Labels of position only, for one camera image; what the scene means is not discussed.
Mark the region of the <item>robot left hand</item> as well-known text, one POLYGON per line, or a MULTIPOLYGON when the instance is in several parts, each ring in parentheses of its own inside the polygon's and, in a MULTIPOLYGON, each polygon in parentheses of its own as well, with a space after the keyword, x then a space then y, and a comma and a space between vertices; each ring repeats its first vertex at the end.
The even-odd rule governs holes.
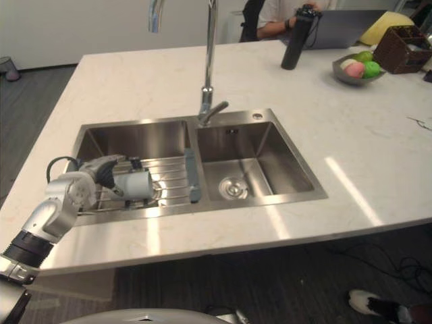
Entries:
POLYGON ((87 162, 79 166, 78 171, 87 173, 95 184, 110 189, 117 196, 123 197, 124 191, 115 183, 113 168, 120 161, 128 161, 132 170, 143 170, 142 163, 138 157, 127 157, 125 155, 106 155, 87 162))

